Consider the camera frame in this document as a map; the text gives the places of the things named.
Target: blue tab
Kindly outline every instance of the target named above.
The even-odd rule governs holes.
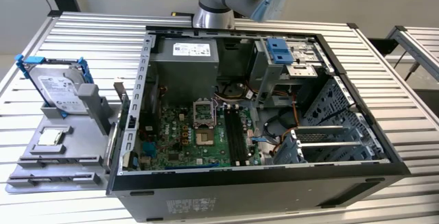
[[[286,40],[279,38],[268,38],[267,44],[268,52],[274,57],[275,64],[292,64],[295,58],[290,53]]]
[[[15,56],[15,61],[16,61],[15,65],[20,69],[20,71],[23,72],[23,75],[24,75],[26,79],[28,79],[30,78],[30,73],[28,73],[28,71],[26,69],[26,66],[23,64],[23,58],[24,58],[23,54],[18,54]]]
[[[266,138],[252,138],[252,141],[267,142],[267,139]]]
[[[78,64],[80,64],[80,66],[83,68],[84,79],[86,79],[87,83],[94,84],[95,82],[94,82],[94,78],[90,73],[88,63],[83,57],[80,57],[80,59],[78,60]]]
[[[28,64],[42,64],[46,61],[46,58],[42,56],[30,56],[26,59],[26,63]]]

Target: small chip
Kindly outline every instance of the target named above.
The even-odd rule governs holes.
[[[179,154],[168,154],[170,161],[178,161],[180,159]]]

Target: sticker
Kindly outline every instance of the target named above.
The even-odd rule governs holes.
[[[214,211],[216,197],[166,201],[171,214]]]
[[[251,90],[247,91],[246,98],[251,99],[254,96],[254,92]]]
[[[175,43],[172,55],[211,56],[211,48],[208,44]]]
[[[71,79],[66,77],[39,76],[44,92],[48,94],[55,106],[67,113],[87,113]]]

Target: blue drive bracket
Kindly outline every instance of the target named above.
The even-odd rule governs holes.
[[[274,63],[292,64],[295,58],[290,53],[286,40],[279,38],[268,38],[267,44],[268,44],[268,52],[274,57]]]
[[[44,95],[42,93],[38,85],[34,82],[34,79],[31,78],[30,72],[28,72],[28,70],[26,68],[26,65],[24,65],[24,63],[26,64],[36,64],[36,65],[43,64],[46,62],[46,57],[30,56],[24,60],[23,59],[24,59],[23,54],[18,54],[16,57],[15,57],[15,65],[18,66],[20,71],[23,72],[23,75],[24,75],[26,79],[31,80],[36,90],[39,91],[40,96],[43,97],[43,100],[44,100],[44,106],[51,107],[51,105],[50,105],[47,99],[44,98]],[[92,78],[91,73],[90,73],[88,63],[87,63],[87,60],[84,60],[83,57],[80,57],[80,59],[78,60],[78,64],[82,67],[86,83],[94,84],[95,82],[94,82],[94,78]],[[62,113],[63,118],[66,118],[68,113],[66,113],[64,111],[60,111],[60,113]]]
[[[43,93],[42,93],[42,91],[40,91],[38,85],[35,84],[34,79],[31,78],[30,72],[28,72],[28,70],[27,70],[27,68],[26,68],[26,66],[24,66],[24,64],[23,64],[23,58],[24,58],[23,54],[18,54],[18,55],[15,56],[15,65],[18,66],[18,68],[20,69],[20,71],[23,72],[23,75],[24,75],[26,79],[30,79],[30,80],[31,80],[31,82],[32,82],[32,84],[34,84],[34,87],[35,87],[36,91],[40,93],[40,96],[42,96],[42,98],[43,98],[43,101],[44,101],[46,106],[50,107],[48,101],[47,101],[47,99],[44,98],[44,95],[43,95]]]

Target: aluminum workbench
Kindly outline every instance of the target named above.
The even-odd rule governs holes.
[[[415,71],[422,65],[439,81],[439,28],[395,26],[389,39],[395,39],[415,59]]]
[[[60,17],[47,18],[23,55],[63,59],[84,57],[100,95],[116,102],[119,97],[112,87],[116,77],[126,79],[128,94],[132,92],[146,25],[190,27],[191,19],[64,12]],[[258,24],[244,19],[236,20],[236,28],[310,32],[325,36],[414,177],[403,179],[346,209],[186,222],[438,223],[439,120],[359,29],[351,24],[282,21]],[[120,201],[106,197],[106,191],[6,193],[4,182],[42,119],[43,100],[15,67],[0,83],[0,91],[2,220],[46,224],[136,223]]]

